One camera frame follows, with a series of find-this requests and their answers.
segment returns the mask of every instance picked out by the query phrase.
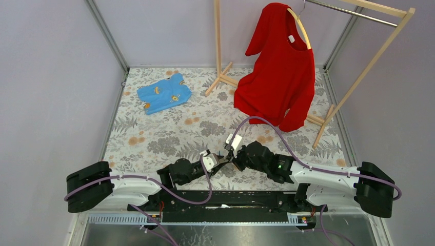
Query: hanger hook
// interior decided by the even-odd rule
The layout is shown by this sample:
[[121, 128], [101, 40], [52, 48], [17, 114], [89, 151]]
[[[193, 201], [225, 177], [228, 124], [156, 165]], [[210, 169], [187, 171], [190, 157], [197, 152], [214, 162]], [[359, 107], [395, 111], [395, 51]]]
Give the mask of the hanger hook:
[[307, 4], [307, 2], [306, 2], [306, 0], [304, 0], [304, 8], [302, 9], [301, 12], [299, 12], [298, 19], [301, 17], [302, 12], [304, 12], [306, 4]]

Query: glass panel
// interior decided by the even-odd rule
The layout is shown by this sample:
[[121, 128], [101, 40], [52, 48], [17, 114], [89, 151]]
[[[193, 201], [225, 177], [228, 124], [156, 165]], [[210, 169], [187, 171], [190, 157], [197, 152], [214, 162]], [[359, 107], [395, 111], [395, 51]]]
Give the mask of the glass panel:
[[[356, 245], [376, 245], [371, 226], [363, 215], [324, 215], [327, 230], [334, 230], [350, 238]], [[330, 245], [322, 232], [302, 233], [296, 227], [199, 225], [166, 226], [179, 245], [264, 246], [264, 245]], [[154, 230], [162, 235], [159, 228]], [[337, 245], [350, 245], [346, 240], [330, 235]], [[143, 246], [170, 245], [136, 225], [88, 224], [82, 246]]]

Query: metal hanging rod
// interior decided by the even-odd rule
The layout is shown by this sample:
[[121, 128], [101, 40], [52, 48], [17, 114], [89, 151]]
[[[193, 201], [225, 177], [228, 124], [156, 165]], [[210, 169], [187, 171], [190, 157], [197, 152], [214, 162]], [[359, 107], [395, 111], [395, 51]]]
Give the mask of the metal hanging rod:
[[310, 2], [310, 3], [313, 3], [313, 4], [317, 4], [317, 5], [326, 7], [326, 8], [329, 8], [329, 9], [337, 10], [337, 11], [340, 11], [340, 12], [343, 12], [343, 13], [346, 13], [346, 14], [351, 14], [351, 15], [355, 15], [355, 16], [358, 16], [358, 17], [362, 17], [364, 19], [369, 19], [369, 20], [371, 20], [373, 22], [378, 22], [378, 23], [382, 23], [384, 25], [388, 25], [388, 26], [392, 26], [392, 27], [397, 27], [397, 24], [394, 24], [394, 23], [391, 23], [391, 22], [386, 22], [384, 20], [376, 19], [376, 18], [367, 16], [367, 15], [363, 15], [363, 14], [360, 14], [360, 13], [356, 13], [356, 12], [353, 12], [353, 11], [350, 11], [350, 10], [347, 10], [347, 9], [342, 9], [342, 8], [336, 7], [334, 5], [326, 4], [326, 3], [319, 2], [319, 1], [316, 1], [316, 0], [306, 0], [306, 1]]

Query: shirt sleeve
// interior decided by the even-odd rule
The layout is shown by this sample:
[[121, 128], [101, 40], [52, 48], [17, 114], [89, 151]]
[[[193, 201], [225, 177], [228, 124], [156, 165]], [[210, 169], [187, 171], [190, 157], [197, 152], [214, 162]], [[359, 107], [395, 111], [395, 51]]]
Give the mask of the shirt sleeve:
[[291, 132], [299, 129], [304, 125], [304, 120], [307, 118], [308, 110], [314, 98], [314, 65], [308, 69], [306, 80], [301, 83], [303, 86], [297, 98], [290, 105], [290, 110], [280, 124], [280, 129], [283, 132]]
[[248, 49], [245, 52], [246, 56], [256, 55], [261, 52], [264, 44], [267, 40], [267, 35], [269, 33], [268, 25], [268, 11], [263, 9], [260, 15], [259, 22], [255, 28], [254, 35], [252, 36], [251, 42], [249, 43]]

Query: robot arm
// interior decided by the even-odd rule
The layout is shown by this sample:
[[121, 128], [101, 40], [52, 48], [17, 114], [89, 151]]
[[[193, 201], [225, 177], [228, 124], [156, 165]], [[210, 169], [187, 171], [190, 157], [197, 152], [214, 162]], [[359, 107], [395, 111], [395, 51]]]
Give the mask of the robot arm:
[[[306, 168], [295, 161], [292, 156], [274, 154], [267, 147], [255, 141], [242, 145], [242, 138], [232, 134], [226, 140], [228, 155], [218, 156], [210, 151], [201, 153], [204, 166], [209, 176], [216, 174], [224, 165], [232, 162], [240, 171], [246, 168], [267, 174], [278, 183], [293, 183], [298, 186], [296, 195], [291, 200], [276, 201], [277, 207], [286, 206], [287, 211], [311, 211], [312, 208], [327, 204], [329, 207], [361, 207], [365, 212], [384, 218], [391, 217], [393, 188], [368, 179], [350, 176], [350, 173], [364, 174], [389, 182], [393, 181], [374, 164], [363, 162], [357, 167], [328, 167], [310, 165]], [[349, 173], [348, 176], [314, 171], [311, 168]], [[176, 191], [176, 185], [184, 185], [205, 175], [201, 162], [191, 163], [187, 159], [178, 159], [157, 171], [161, 183], [168, 189]], [[98, 162], [67, 177], [68, 192], [105, 176], [128, 175], [109, 169], [107, 163]], [[69, 212], [82, 212], [93, 207], [99, 209], [116, 209], [127, 204], [144, 206], [149, 198], [155, 198], [162, 191], [160, 186], [150, 180], [112, 179], [103, 181], [80, 191], [68, 199]]]

